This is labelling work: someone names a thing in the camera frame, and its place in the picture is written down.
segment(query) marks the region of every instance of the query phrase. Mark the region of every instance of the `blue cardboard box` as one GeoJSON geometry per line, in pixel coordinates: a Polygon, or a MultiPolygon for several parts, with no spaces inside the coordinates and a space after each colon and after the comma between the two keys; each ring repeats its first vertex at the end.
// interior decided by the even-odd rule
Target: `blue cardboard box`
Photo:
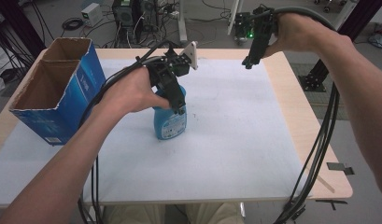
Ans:
{"type": "Polygon", "coordinates": [[[106,78],[92,41],[59,38],[31,71],[9,110],[51,145],[64,145],[106,78]]]}

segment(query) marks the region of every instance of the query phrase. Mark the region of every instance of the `hand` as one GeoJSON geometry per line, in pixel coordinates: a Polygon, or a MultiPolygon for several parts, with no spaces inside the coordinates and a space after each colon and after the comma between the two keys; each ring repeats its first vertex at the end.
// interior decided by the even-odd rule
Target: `hand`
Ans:
{"type": "Polygon", "coordinates": [[[263,57],[283,50],[318,52],[336,32],[313,19],[294,13],[279,14],[277,41],[266,49],[263,57]]]}
{"type": "Polygon", "coordinates": [[[99,105],[108,109],[109,113],[120,117],[129,112],[138,112],[152,106],[170,107],[166,99],[152,91],[146,67],[135,69],[115,83],[105,93],[99,105]]]}

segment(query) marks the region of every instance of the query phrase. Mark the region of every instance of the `gray floor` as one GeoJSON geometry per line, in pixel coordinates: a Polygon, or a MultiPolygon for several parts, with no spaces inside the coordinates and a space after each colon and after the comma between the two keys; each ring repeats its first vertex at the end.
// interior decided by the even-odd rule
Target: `gray floor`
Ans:
{"type": "MultiPolygon", "coordinates": [[[[54,37],[62,33],[62,22],[71,17],[80,17],[80,11],[91,2],[96,2],[101,5],[111,6],[112,0],[37,0],[35,1],[41,10],[47,25],[49,26],[54,37]]],[[[222,10],[204,6],[201,1],[185,1],[186,14],[188,19],[202,19],[211,20],[219,17],[222,10]]],[[[208,0],[208,4],[224,7],[232,6],[232,1],[208,0]]],[[[301,6],[308,7],[321,12],[329,21],[333,21],[338,13],[340,7],[332,4],[332,11],[328,14],[322,12],[322,5],[316,6],[312,0],[271,0],[271,1],[245,1],[245,11],[258,6],[260,3],[266,4],[268,7],[283,7],[283,6],[301,6]]],[[[35,26],[37,31],[40,32],[40,25],[37,17],[31,7],[25,7],[24,13],[35,26]]],[[[113,19],[112,15],[105,17],[100,23],[113,19]]],[[[357,39],[357,42],[363,42],[367,36],[372,32],[373,24],[368,25],[362,34],[357,39]]],[[[233,41],[232,35],[226,35],[227,21],[197,21],[187,20],[187,32],[189,40],[196,40],[199,42],[199,48],[210,49],[248,49],[250,41],[238,46],[233,41]]],[[[107,23],[98,29],[86,29],[86,33],[90,32],[89,38],[93,39],[94,44],[103,46],[105,43],[111,41],[115,37],[116,25],[114,22],[107,23]]],[[[167,25],[168,39],[178,42],[177,26],[174,21],[170,21],[167,25]]],[[[65,32],[64,36],[79,36],[81,31],[76,30],[73,32],[65,32]]],[[[46,45],[51,43],[51,38],[46,36],[46,45]]],[[[382,69],[382,50],[376,49],[369,44],[357,44],[356,48],[372,63],[382,69]]],[[[293,53],[285,52],[294,72],[302,75],[308,71],[310,66],[313,66],[318,60],[318,57],[310,53],[293,53]]],[[[312,99],[324,97],[322,95],[312,96],[312,99]]],[[[0,93],[0,111],[7,101],[7,97],[2,97],[0,93]]],[[[382,223],[382,195],[378,190],[373,175],[366,165],[363,157],[361,156],[354,136],[351,131],[349,122],[347,121],[346,114],[342,120],[339,120],[332,138],[332,148],[336,153],[339,161],[346,166],[351,166],[355,174],[349,175],[354,194],[351,198],[345,199],[348,204],[336,204],[336,210],[332,210],[329,203],[316,203],[308,201],[306,204],[306,212],[301,215],[296,221],[297,223],[382,223]]],[[[273,223],[282,209],[282,202],[262,202],[262,203],[246,203],[246,223],[273,223]]],[[[74,214],[73,223],[79,223],[76,212],[74,214]]],[[[187,223],[177,209],[170,205],[167,207],[166,223],[187,223]]]]}

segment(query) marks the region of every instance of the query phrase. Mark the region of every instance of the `beige pants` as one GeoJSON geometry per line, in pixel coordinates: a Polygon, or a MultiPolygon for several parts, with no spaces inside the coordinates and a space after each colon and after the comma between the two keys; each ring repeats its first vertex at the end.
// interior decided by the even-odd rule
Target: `beige pants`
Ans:
{"type": "MultiPolygon", "coordinates": [[[[163,224],[164,204],[117,205],[104,212],[106,224],[163,224]]],[[[186,205],[191,224],[244,224],[239,203],[191,203],[186,205]]]]}

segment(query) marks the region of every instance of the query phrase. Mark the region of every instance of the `person's right hand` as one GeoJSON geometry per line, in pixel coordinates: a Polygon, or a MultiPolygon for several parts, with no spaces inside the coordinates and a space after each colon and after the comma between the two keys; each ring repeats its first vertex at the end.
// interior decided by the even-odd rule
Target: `person's right hand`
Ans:
{"type": "Polygon", "coordinates": [[[266,49],[264,58],[283,50],[318,52],[324,40],[330,40],[331,35],[337,35],[310,17],[285,13],[279,14],[277,18],[277,41],[266,49]]]}

